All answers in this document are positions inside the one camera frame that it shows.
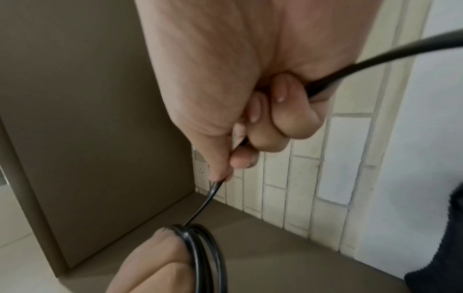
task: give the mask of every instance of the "white wall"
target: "white wall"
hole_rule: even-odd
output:
[[[463,28],[463,1],[435,0],[423,36]],[[463,50],[418,57],[355,258],[402,278],[434,255],[463,181]]]

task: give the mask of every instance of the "hand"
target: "hand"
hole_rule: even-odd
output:
[[[315,133],[335,89],[308,102],[304,85],[357,59],[380,3],[136,0],[167,111],[210,180]],[[234,126],[252,146],[232,151]]]
[[[192,293],[190,263],[182,239],[160,229],[127,257],[106,293]]]

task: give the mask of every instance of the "electrical socket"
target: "electrical socket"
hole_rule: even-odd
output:
[[[205,162],[194,161],[194,182],[197,187],[209,190],[209,166]]]

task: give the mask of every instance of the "power cord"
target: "power cord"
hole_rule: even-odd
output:
[[[376,66],[385,62],[401,59],[421,53],[432,52],[443,49],[457,48],[463,46],[463,29],[443,33],[426,39],[418,40],[410,44],[398,47],[384,54],[370,58],[368,60],[349,65],[324,78],[313,81],[305,87],[307,96],[314,97],[318,93],[327,89],[335,83],[340,82],[346,76],[361,71],[363,69]],[[249,143],[246,137],[239,145],[244,146]],[[173,225],[169,229],[173,230],[186,243],[190,254],[193,257],[194,269],[196,274],[196,293],[213,293],[214,278],[212,270],[204,248],[204,243],[212,253],[212,258],[217,271],[218,292],[228,292],[227,287],[227,270],[225,260],[219,245],[214,240],[212,234],[202,225],[191,224],[191,222],[204,210],[216,195],[218,189],[222,186],[223,181],[216,182],[212,185],[207,194],[205,202],[183,225]]]

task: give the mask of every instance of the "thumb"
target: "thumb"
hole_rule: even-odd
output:
[[[208,136],[196,134],[188,138],[209,164],[210,181],[224,180],[233,172],[230,166],[232,148],[232,137],[230,135]]]

